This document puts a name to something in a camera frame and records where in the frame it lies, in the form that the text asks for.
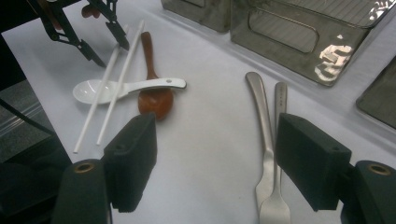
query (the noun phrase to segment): stainless steel container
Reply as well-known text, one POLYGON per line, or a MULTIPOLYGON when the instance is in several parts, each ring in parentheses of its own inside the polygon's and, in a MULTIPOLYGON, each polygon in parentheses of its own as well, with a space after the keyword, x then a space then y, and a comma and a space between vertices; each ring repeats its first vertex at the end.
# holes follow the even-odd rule
POLYGON ((232 0, 231 39, 332 86, 391 19, 396 0, 232 0))
POLYGON ((163 8, 218 32, 230 30, 231 0, 161 0, 163 8))

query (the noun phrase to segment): white ceramic spoon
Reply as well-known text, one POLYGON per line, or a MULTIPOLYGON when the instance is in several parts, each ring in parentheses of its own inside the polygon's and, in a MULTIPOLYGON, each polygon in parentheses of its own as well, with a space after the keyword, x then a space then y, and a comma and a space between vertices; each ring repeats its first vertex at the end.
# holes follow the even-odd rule
MULTIPOLYGON (((101 80, 92 79, 78 83, 73 89, 74 97, 84 103, 91 105, 93 103, 95 94, 99 89, 101 80)), ((101 96, 99 97, 98 104, 107 104, 111 102, 111 98, 117 88, 117 82, 108 81, 102 90, 101 96)), ((124 83, 122 84, 119 92, 118 99, 126 96, 132 91, 152 90, 160 88, 176 88, 185 89, 187 83, 185 80, 180 78, 156 78, 151 80, 124 83)))

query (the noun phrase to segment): spoon handle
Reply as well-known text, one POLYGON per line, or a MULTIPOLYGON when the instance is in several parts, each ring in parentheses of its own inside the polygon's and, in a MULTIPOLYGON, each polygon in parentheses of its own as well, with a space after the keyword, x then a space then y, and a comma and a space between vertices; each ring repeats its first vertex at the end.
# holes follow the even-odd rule
POLYGON ((157 78, 157 75, 154 71, 154 53, 152 49, 152 41, 151 41, 151 34, 149 32, 144 32, 140 36, 142 39, 143 51, 145 53, 146 58, 146 66, 148 68, 148 77, 147 79, 154 79, 157 78))

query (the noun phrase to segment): white chopstick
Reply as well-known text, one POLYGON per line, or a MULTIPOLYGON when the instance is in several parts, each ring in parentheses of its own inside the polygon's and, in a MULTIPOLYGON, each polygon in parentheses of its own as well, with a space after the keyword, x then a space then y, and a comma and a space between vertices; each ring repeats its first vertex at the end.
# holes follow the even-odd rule
POLYGON ((145 22, 141 21, 139 23, 139 28, 138 28, 135 36, 134 36, 134 41, 132 43, 132 46, 131 46, 131 48, 128 51, 128 55, 126 56, 126 60, 125 60, 124 66, 122 67, 122 71, 121 71, 121 74, 120 74, 119 83, 117 85, 116 91, 114 92, 113 98, 111 99, 110 106, 108 107, 107 114, 106 114, 106 117, 105 117, 105 121, 104 121, 104 123, 102 125, 102 130, 100 131, 98 140, 96 142, 96 145, 98 145, 98 146, 101 145, 101 143, 102 143, 103 135, 105 134, 105 130, 106 130, 110 115, 111 115, 111 113, 113 111, 115 103, 117 102, 117 98, 118 98, 118 95, 119 95, 119 92, 120 92, 120 88, 121 88, 121 86, 123 84, 123 80, 124 80, 125 74, 128 71, 128 69, 129 69, 129 65, 131 64, 132 56, 134 55, 134 51, 136 49, 137 41, 138 41, 140 35, 143 32, 144 26, 145 26, 145 22))
MULTIPOLYGON (((123 27, 123 30, 125 33, 128 33, 129 26, 125 25, 123 27)), ((102 81, 99 85, 99 89, 98 89, 97 93, 95 94, 95 98, 93 99, 93 104, 91 104, 90 111, 88 112, 87 119, 85 120, 84 126, 82 127, 81 133, 79 135, 79 138, 77 140, 77 143, 73 150, 73 153, 77 154, 79 151, 79 148, 81 147, 81 143, 82 143, 82 140, 84 139, 85 132, 87 132, 88 125, 90 124, 91 119, 92 119, 92 115, 95 112, 96 107, 98 105, 99 96, 101 95, 102 90, 107 83, 108 77, 110 76, 110 74, 113 70, 114 64, 116 63, 119 53, 120 53, 120 44, 117 43, 116 46, 114 46, 113 53, 111 54, 110 60, 108 61, 108 65, 106 67, 105 74, 103 75, 102 81)))

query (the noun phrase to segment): metal tray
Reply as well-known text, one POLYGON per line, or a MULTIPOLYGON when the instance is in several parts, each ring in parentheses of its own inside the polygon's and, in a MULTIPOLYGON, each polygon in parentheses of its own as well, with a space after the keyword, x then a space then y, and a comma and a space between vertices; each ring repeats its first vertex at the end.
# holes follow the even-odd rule
POLYGON ((396 57, 356 101, 363 113, 396 130, 396 57))
POLYGON ((215 31, 230 30, 231 0, 161 0, 163 8, 215 31))
POLYGON ((358 49, 364 49, 388 23, 395 2, 233 0, 231 39, 319 84, 332 86, 358 49))

